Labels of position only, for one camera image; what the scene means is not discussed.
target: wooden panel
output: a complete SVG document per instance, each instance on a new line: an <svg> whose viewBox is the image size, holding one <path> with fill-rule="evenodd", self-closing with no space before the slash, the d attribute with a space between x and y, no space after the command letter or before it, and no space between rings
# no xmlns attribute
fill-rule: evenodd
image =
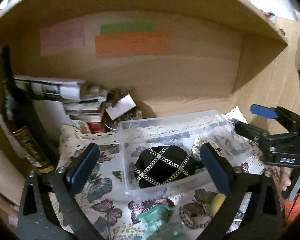
<svg viewBox="0 0 300 240"><path fill-rule="evenodd" d="M251 114L251 104L267 107L279 105L300 114L297 71L300 69L300 23L284 18L277 21L288 36L288 47L273 59L273 55L281 49L279 44L265 43L260 37L247 35L242 43L238 76L230 104L231 107L239 106L248 122L269 129L273 134L286 130L274 120Z"/></svg>
<svg viewBox="0 0 300 240"><path fill-rule="evenodd" d="M101 24L135 20L146 20L157 31L169 33L170 55L96 57L94 36ZM31 32L18 41L13 57L16 67L30 76L79 78L107 88L133 87L132 96L145 117L226 105L239 65L242 33L163 13L102 13L82 21L85 46L40 57L39 33Z"/></svg>
<svg viewBox="0 0 300 240"><path fill-rule="evenodd" d="M22 36L69 18L110 10L184 14L285 43L281 33L247 0L22 0L0 19L0 36Z"/></svg>

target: small white card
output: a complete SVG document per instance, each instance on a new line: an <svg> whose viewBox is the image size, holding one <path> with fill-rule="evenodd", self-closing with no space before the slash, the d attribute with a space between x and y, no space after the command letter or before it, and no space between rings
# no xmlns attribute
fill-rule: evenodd
<svg viewBox="0 0 300 240"><path fill-rule="evenodd" d="M110 116L111 120L115 120L120 115L123 115L124 113L128 112L129 110L135 107L136 107L135 102L128 94L124 98L121 98L115 107L110 106L106 108L106 112Z"/></svg>

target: green sticky note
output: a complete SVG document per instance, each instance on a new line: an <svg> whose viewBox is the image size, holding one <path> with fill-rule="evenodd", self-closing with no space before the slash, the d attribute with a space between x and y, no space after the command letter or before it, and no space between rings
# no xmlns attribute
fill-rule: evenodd
<svg viewBox="0 0 300 240"><path fill-rule="evenodd" d="M144 22L126 22L126 23L112 23L102 24L100 34L112 33L127 33L127 32L154 32L156 30L153 23Z"/></svg>

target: shelf board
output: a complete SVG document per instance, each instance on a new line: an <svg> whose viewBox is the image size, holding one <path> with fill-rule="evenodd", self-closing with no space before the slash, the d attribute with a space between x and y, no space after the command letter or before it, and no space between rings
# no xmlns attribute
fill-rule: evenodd
<svg viewBox="0 0 300 240"><path fill-rule="evenodd" d="M114 10L199 17L287 43L274 24L248 0L13 0L0 13L0 37L23 35L66 19Z"/></svg>

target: pink sticky note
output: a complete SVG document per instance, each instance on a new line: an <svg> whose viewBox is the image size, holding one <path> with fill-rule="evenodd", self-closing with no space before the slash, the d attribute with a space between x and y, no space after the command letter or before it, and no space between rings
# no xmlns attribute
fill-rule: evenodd
<svg viewBox="0 0 300 240"><path fill-rule="evenodd" d="M81 19L75 18L40 30L41 56L84 46Z"/></svg>

